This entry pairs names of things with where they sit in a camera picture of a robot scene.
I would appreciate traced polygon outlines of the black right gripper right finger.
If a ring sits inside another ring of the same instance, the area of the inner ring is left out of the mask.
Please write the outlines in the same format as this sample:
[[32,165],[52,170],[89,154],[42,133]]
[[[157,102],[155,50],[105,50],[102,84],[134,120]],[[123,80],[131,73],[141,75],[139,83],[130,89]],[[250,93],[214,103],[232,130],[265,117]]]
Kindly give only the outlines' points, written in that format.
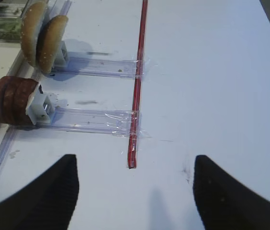
[[270,201],[206,155],[195,158],[192,189],[206,230],[270,230]]

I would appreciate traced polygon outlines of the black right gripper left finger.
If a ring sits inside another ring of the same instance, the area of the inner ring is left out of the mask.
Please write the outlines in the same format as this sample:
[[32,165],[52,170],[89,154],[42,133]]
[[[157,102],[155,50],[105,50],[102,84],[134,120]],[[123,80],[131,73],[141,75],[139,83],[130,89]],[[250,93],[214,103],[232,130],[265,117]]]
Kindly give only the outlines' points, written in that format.
[[78,196],[77,158],[66,154],[0,202],[0,230],[66,230]]

